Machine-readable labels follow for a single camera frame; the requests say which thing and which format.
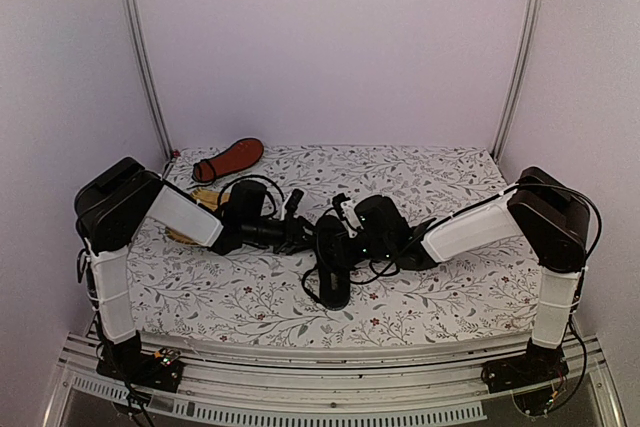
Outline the black shoe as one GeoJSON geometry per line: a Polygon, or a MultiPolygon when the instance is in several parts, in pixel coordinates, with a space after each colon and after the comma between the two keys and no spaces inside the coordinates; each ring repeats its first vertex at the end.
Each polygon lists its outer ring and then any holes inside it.
{"type": "Polygon", "coordinates": [[[319,270],[320,303],[329,310],[341,310],[350,301],[350,266],[345,241],[349,239],[341,221],[323,215],[315,226],[316,265],[319,270]]]}

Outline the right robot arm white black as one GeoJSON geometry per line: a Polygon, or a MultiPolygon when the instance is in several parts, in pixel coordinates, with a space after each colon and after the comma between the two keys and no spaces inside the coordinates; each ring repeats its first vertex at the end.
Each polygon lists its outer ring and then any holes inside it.
{"type": "Polygon", "coordinates": [[[538,167],[525,169],[510,186],[440,220],[412,226],[388,197],[359,202],[339,195],[333,205],[346,228],[343,258],[387,268],[423,271],[491,243],[523,237],[542,269],[531,342],[517,362],[517,374],[537,383],[552,371],[588,259],[599,242],[602,217],[583,193],[538,167]]]}

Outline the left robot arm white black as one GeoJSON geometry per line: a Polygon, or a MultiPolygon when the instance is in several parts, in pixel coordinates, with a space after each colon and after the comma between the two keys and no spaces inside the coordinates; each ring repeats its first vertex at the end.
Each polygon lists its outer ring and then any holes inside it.
{"type": "Polygon", "coordinates": [[[310,250],[314,226],[296,211],[303,193],[284,194],[271,179],[249,174],[229,182],[213,208],[125,157],[85,185],[74,199],[76,231],[88,256],[88,285],[111,366],[128,381],[148,373],[139,352],[126,275],[140,226],[152,219],[200,247],[226,255],[244,245],[291,255],[310,250]]]}

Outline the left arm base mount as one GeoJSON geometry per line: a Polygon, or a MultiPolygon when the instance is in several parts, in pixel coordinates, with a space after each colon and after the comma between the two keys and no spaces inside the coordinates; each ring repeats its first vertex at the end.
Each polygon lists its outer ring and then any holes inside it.
{"type": "Polygon", "coordinates": [[[123,344],[116,344],[103,348],[96,371],[104,377],[127,381],[132,386],[176,393],[184,367],[181,360],[166,363],[162,357],[143,353],[139,347],[128,349],[123,344]]]}

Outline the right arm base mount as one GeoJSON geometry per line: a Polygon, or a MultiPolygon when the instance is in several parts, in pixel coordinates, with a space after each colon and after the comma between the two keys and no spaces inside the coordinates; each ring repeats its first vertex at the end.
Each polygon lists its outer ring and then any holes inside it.
{"type": "Polygon", "coordinates": [[[485,362],[480,378],[490,393],[559,380],[569,373],[561,347],[549,349],[529,342],[523,354],[485,362]]]}

